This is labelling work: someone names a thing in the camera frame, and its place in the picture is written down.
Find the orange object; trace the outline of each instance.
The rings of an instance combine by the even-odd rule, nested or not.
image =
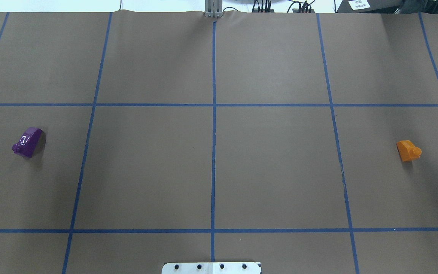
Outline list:
[[[404,162],[418,159],[420,158],[420,155],[422,155],[422,150],[412,144],[409,140],[397,142],[397,147],[401,160]]]

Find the purple object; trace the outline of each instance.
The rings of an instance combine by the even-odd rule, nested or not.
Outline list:
[[[13,145],[14,153],[31,158],[42,132],[39,128],[29,127],[21,136],[19,142]]]

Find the metal clamp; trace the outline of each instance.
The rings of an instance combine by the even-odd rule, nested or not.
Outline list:
[[[222,0],[205,0],[205,17],[222,17]]]

